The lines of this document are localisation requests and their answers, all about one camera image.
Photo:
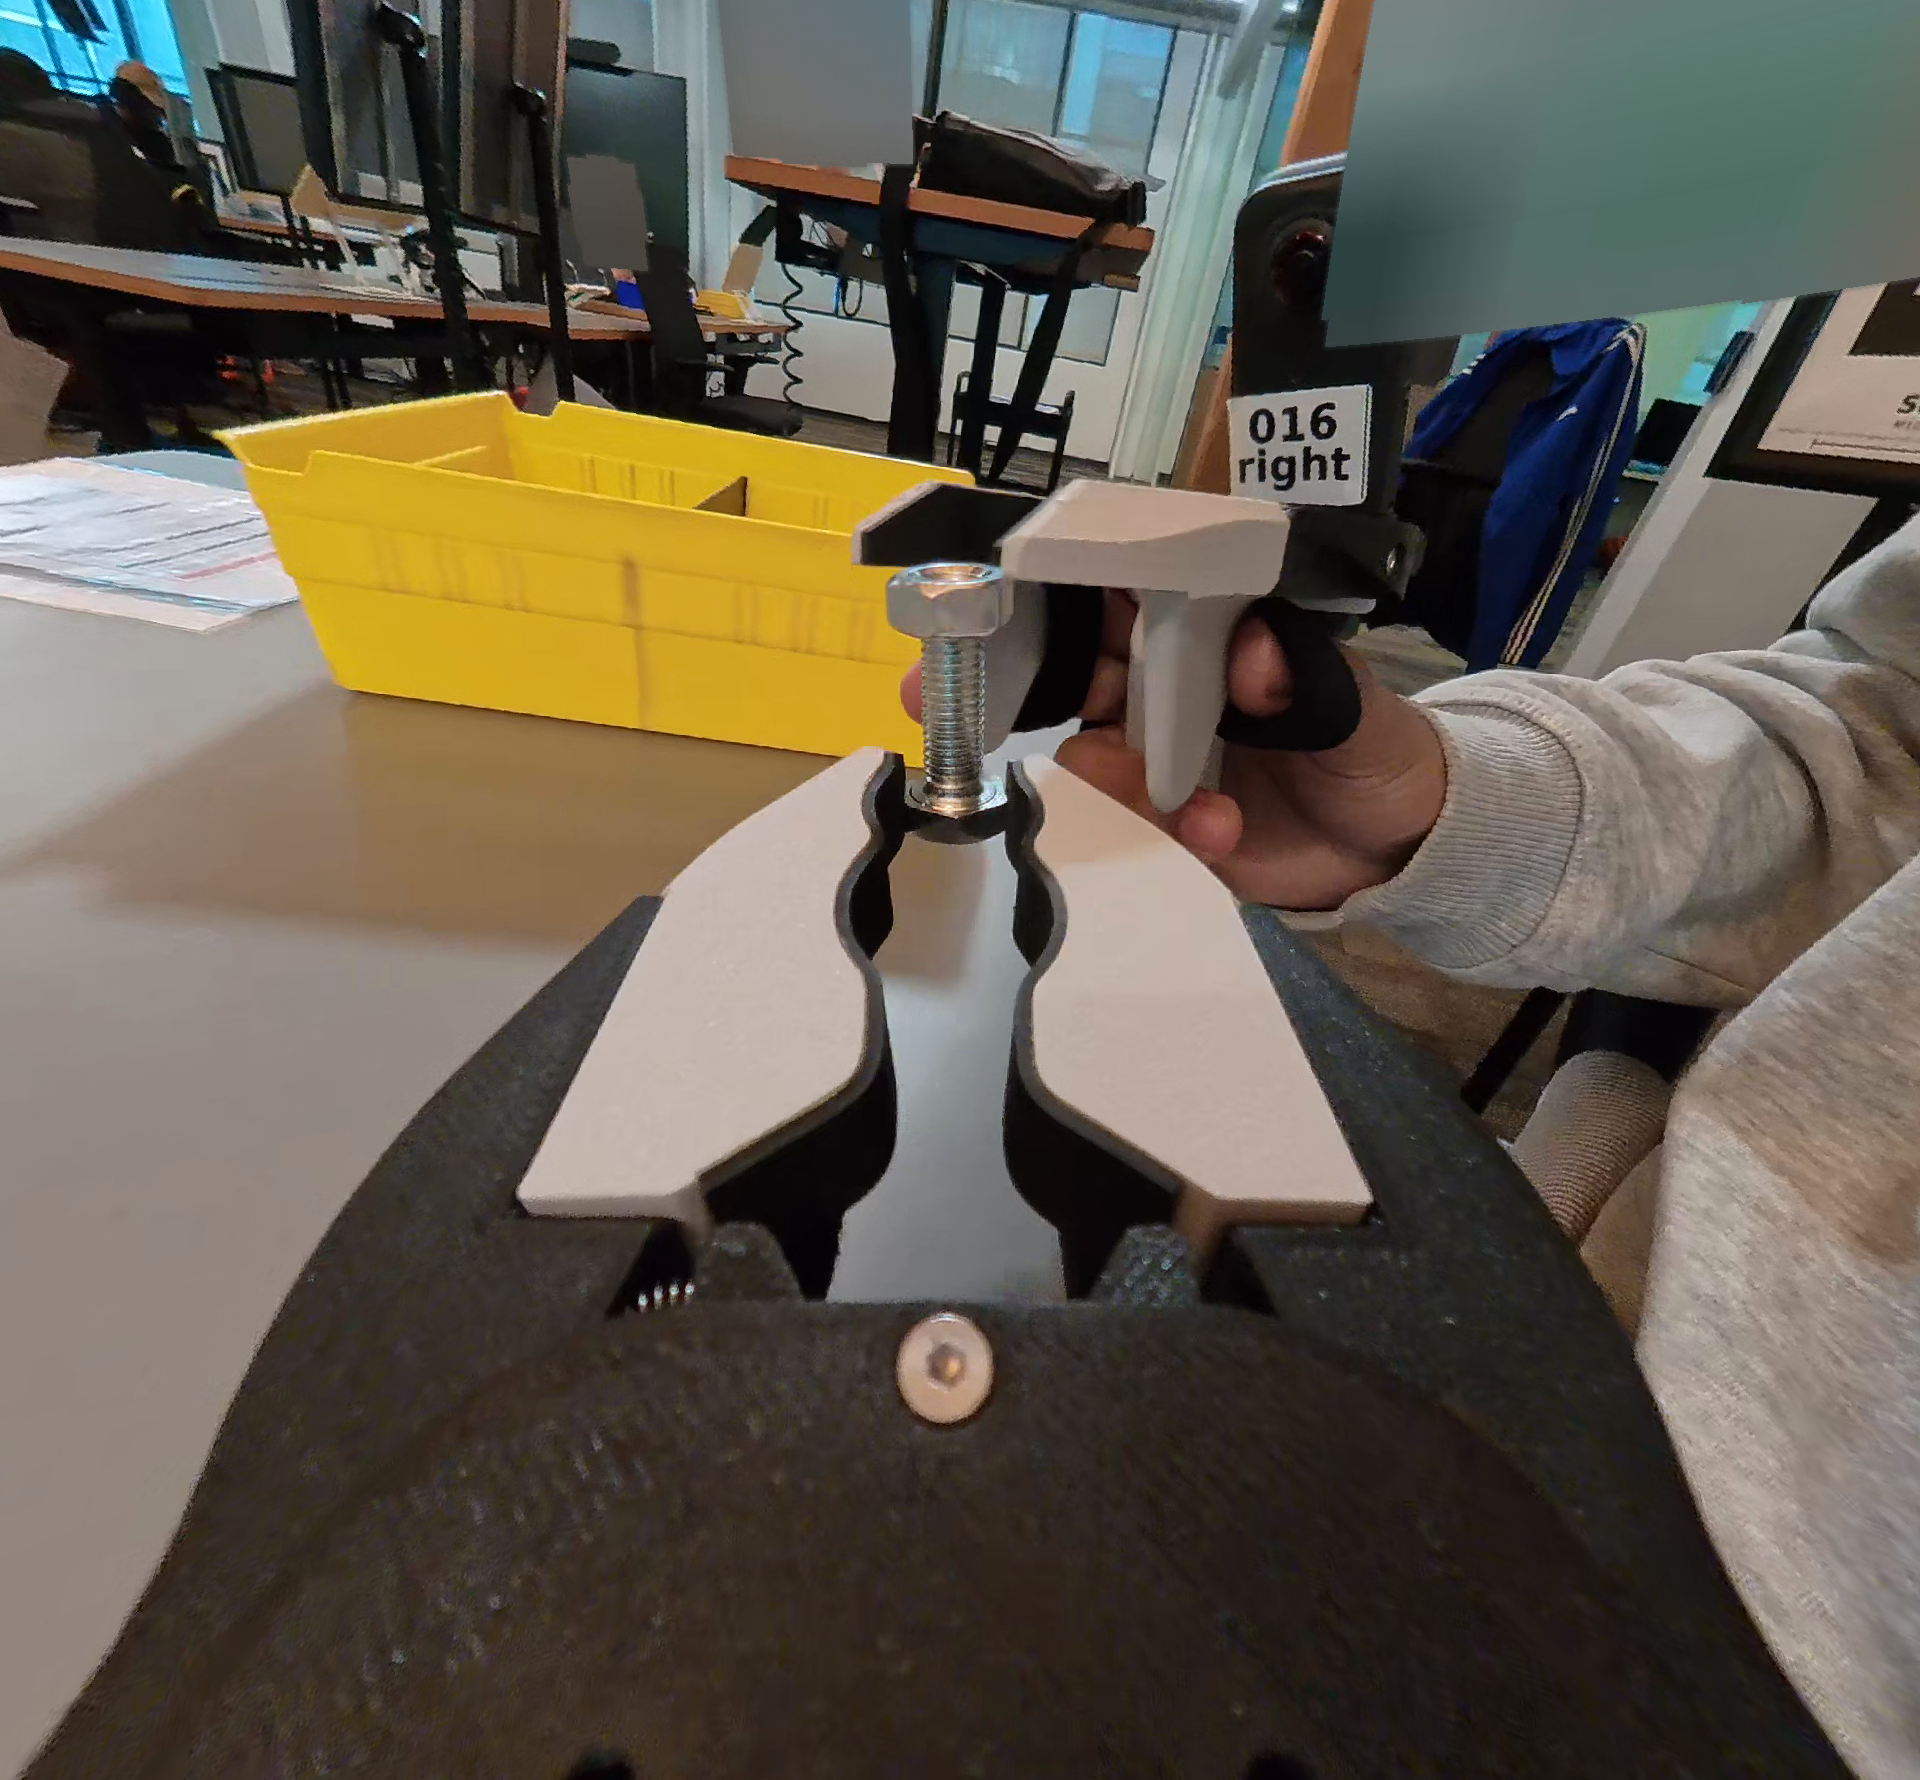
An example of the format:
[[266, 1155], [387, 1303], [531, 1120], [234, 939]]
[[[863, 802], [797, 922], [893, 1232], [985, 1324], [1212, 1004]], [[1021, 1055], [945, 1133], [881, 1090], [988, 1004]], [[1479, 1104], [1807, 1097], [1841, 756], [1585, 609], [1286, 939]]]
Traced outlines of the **large black monitor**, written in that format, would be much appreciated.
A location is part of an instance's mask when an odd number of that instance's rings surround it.
[[430, 289], [458, 259], [442, 126], [442, 71], [425, 0], [285, 0], [309, 163], [349, 206], [418, 208]]
[[442, 0], [455, 210], [534, 245], [557, 401], [574, 401], [561, 250], [561, 132], [570, 0]]

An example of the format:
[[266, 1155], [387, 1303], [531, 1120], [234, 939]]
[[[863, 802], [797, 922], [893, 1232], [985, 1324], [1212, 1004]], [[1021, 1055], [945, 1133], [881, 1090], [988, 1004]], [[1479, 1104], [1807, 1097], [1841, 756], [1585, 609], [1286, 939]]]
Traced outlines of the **black office chair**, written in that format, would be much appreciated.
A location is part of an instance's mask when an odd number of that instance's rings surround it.
[[781, 401], [709, 393], [709, 339], [682, 265], [653, 265], [636, 277], [636, 289], [648, 328], [653, 410], [770, 441], [801, 437], [803, 417]]

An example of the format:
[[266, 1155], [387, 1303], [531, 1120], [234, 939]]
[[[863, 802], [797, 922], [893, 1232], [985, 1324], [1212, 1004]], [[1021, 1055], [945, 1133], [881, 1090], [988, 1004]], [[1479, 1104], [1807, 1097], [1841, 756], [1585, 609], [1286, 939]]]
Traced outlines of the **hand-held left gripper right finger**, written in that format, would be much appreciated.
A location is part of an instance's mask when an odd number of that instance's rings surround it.
[[1069, 1298], [1170, 1229], [1207, 1271], [1243, 1226], [1354, 1229], [1372, 1189], [1229, 891], [1056, 761], [1011, 769], [1015, 1192]]

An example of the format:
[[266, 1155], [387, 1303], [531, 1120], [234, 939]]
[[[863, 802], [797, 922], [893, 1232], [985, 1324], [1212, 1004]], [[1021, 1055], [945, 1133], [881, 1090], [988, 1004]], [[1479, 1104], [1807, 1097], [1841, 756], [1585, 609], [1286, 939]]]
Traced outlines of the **person's right hand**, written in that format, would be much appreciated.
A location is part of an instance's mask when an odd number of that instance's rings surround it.
[[1212, 867], [1237, 898], [1286, 912], [1329, 912], [1393, 880], [1426, 844], [1449, 798], [1449, 761], [1429, 717], [1348, 658], [1361, 726], [1323, 753], [1229, 746], [1212, 790], [1161, 812], [1121, 718], [1132, 600], [1106, 593], [1083, 730], [1056, 753], [1063, 769], [1143, 817]]

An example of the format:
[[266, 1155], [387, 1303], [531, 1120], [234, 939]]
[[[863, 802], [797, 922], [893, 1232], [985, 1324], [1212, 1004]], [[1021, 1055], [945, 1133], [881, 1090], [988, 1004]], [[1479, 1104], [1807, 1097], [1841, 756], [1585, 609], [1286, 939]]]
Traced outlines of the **wooden post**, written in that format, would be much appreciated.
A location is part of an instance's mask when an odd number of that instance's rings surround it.
[[[1361, 69], [1375, 0], [1323, 0], [1309, 58], [1280, 141], [1280, 164], [1308, 163], [1351, 146]], [[1222, 495], [1229, 488], [1227, 403], [1233, 394], [1233, 355], [1227, 348], [1212, 377], [1196, 387], [1191, 453], [1180, 462], [1182, 484]]]

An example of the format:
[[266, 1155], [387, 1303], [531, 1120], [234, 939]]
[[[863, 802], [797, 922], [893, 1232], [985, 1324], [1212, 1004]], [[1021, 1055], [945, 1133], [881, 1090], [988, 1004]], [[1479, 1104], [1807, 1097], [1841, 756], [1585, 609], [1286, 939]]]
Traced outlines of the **steel bolt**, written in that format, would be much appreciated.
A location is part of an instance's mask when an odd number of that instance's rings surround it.
[[909, 828], [930, 841], [972, 846], [1006, 828], [1008, 790], [988, 765], [988, 635], [941, 635], [922, 645], [922, 753], [906, 777]]

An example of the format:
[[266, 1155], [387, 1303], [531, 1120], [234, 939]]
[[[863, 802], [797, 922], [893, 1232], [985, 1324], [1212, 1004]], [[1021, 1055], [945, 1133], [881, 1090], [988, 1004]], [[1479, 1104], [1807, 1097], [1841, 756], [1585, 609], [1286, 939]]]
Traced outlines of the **person's grey sweatshirt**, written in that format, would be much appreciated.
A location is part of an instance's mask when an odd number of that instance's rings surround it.
[[1917, 957], [1901, 876], [1687, 1076], [1640, 1334], [1726, 1572], [1859, 1777], [1919, 1772]]

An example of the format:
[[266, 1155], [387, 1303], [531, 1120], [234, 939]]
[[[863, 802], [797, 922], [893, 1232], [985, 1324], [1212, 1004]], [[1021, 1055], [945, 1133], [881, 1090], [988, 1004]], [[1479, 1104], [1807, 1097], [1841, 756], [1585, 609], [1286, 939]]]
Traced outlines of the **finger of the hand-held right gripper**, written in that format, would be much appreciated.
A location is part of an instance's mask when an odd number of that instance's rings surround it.
[[1000, 567], [1002, 540], [1042, 506], [1044, 495], [930, 481], [852, 529], [852, 562], [875, 568]]
[[1280, 583], [1293, 521], [1263, 499], [1073, 481], [1000, 540], [1018, 583], [1256, 600]]

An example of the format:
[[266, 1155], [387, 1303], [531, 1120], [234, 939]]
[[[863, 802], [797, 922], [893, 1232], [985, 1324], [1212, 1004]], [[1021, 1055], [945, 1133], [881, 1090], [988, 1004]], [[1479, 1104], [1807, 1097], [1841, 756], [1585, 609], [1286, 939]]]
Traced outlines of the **person's leg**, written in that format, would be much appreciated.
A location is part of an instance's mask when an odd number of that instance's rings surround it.
[[1662, 1144], [1672, 1093], [1665, 1073], [1607, 1049], [1577, 1052], [1551, 1076], [1513, 1159], [1573, 1246]]

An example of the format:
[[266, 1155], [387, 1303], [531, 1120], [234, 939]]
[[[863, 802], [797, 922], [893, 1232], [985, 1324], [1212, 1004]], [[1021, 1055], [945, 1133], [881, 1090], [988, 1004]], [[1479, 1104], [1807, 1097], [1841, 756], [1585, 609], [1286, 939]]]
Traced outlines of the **steel hex nut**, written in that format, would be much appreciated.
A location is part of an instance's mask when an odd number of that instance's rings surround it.
[[885, 589], [889, 623], [918, 643], [988, 641], [1011, 619], [1013, 602], [1015, 585], [988, 565], [908, 567]]

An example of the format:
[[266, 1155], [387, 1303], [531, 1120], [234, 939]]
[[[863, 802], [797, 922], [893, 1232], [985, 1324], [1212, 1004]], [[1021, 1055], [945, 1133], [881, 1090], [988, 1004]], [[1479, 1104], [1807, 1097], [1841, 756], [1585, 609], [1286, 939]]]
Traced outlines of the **long wooden desk row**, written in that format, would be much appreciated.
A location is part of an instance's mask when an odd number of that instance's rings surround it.
[[155, 446], [168, 387], [232, 357], [363, 366], [410, 362], [430, 398], [498, 384], [519, 355], [554, 359], [548, 310], [468, 300], [449, 322], [436, 296], [381, 292], [356, 273], [259, 259], [166, 254], [46, 239], [3, 243], [5, 312], [55, 341], [83, 380], [101, 450]]

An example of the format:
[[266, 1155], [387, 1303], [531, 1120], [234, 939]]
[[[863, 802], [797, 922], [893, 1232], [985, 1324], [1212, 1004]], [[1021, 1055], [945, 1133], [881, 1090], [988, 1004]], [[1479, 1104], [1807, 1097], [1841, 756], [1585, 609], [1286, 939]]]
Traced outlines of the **grey desk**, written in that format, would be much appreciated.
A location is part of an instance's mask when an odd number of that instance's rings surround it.
[[1137, 1544], [1067, 1554], [1091, 1488], [967, 1479], [930, 1429], [920, 1303], [1056, 1298], [1000, 1159], [1013, 867], [911, 841], [881, 950], [900, 1155], [852, 1216], [848, 1307], [639, 1308], [644, 1229], [522, 1216], [537, 1131], [659, 892], [821, 764], [353, 697], [295, 613], [175, 641], [5, 625], [5, 1774], [132, 1774], [207, 1668], [351, 1541], [321, 1747], [243, 1729], [192, 1774], [548, 1772], [665, 1664], [798, 1774], [776, 1712], [881, 1767], [1091, 1772], [1075, 1685]]

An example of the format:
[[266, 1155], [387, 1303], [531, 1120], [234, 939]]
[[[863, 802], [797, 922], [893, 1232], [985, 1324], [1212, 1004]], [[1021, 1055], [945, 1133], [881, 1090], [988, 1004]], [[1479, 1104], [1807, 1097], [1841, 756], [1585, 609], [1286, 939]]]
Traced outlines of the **yellow plastic bin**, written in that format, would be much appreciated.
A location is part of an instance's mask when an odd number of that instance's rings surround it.
[[346, 689], [922, 764], [920, 647], [852, 562], [922, 466], [501, 393], [221, 444]]

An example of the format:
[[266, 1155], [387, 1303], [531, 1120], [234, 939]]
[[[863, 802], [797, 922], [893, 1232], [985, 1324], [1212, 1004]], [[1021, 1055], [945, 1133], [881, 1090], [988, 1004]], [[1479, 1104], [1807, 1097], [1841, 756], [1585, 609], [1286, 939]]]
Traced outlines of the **person's right forearm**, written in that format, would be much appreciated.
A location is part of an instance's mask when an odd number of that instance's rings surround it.
[[1449, 793], [1335, 912], [1490, 985], [1917, 1010], [1919, 528], [1768, 649], [1420, 697]]

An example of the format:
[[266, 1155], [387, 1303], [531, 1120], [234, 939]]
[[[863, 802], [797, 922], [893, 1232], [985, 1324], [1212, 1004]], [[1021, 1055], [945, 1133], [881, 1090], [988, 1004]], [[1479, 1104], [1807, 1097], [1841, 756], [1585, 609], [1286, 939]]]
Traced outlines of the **wooden standing desk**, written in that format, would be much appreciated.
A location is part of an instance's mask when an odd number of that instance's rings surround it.
[[808, 225], [840, 233], [848, 246], [873, 249], [879, 257], [893, 348], [887, 451], [894, 460], [933, 462], [937, 429], [948, 417], [953, 292], [961, 281], [977, 287], [969, 401], [957, 451], [957, 466], [971, 475], [981, 472], [1006, 298], [1015, 289], [1038, 296], [1041, 325], [1000, 426], [990, 466], [994, 476], [1006, 472], [1041, 408], [1069, 298], [1093, 286], [1134, 287], [1156, 246], [1156, 234], [1145, 225], [926, 190], [908, 164], [873, 179], [848, 168], [732, 155], [724, 173], [732, 184], [772, 206], [776, 257], [783, 265], [817, 273], [836, 270], [828, 246], [804, 239]]

